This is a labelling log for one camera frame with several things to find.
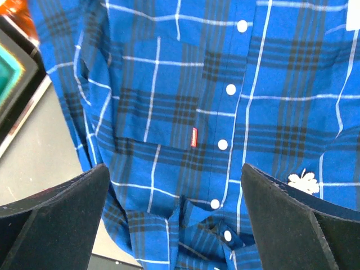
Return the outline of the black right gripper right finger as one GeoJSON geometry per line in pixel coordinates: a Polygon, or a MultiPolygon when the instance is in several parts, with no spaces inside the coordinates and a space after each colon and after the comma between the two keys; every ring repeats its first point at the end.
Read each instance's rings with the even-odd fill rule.
{"type": "Polygon", "coordinates": [[[359,269],[359,212],[242,167],[241,187],[264,269],[359,269]]]}

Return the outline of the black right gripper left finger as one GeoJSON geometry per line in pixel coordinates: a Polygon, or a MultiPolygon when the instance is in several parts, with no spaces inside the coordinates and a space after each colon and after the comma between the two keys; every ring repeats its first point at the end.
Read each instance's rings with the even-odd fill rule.
{"type": "Polygon", "coordinates": [[[110,176],[103,164],[1,206],[1,269],[87,269],[110,176]]]}

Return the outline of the blue plaid shirt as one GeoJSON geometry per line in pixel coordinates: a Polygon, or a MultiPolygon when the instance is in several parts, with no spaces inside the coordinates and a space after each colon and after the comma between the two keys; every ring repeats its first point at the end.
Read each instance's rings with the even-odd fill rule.
{"type": "Polygon", "coordinates": [[[358,1],[30,1],[102,219],[144,269],[261,269],[251,164],[359,209],[358,1]]]}

